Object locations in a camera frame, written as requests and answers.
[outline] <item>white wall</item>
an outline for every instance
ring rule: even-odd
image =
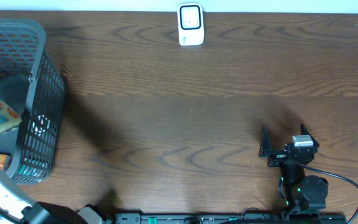
[[[0,0],[0,9],[176,11],[181,0]],[[198,0],[206,12],[358,13],[358,0]]]

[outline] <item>gray plastic basket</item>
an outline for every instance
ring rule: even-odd
[[[0,99],[22,117],[0,135],[0,153],[11,155],[6,174],[17,184],[50,175],[60,129],[65,86],[45,41],[38,22],[0,19]]]

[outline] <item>white plug-in device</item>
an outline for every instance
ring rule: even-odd
[[[178,29],[180,45],[199,45],[204,42],[203,8],[200,4],[179,5]]]

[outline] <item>wood grain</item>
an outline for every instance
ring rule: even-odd
[[[282,207],[279,170],[257,158],[260,129],[283,147],[301,123],[321,145],[310,165],[358,182],[358,15],[206,13],[196,47],[179,46],[175,13],[0,17],[39,21],[68,80],[52,176],[21,187],[37,200],[145,213]],[[357,190],[326,178],[326,211],[350,218]]]

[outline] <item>wall outlet device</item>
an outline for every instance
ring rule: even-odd
[[[200,4],[179,5],[178,29],[180,45],[199,45],[204,42],[203,8]]]

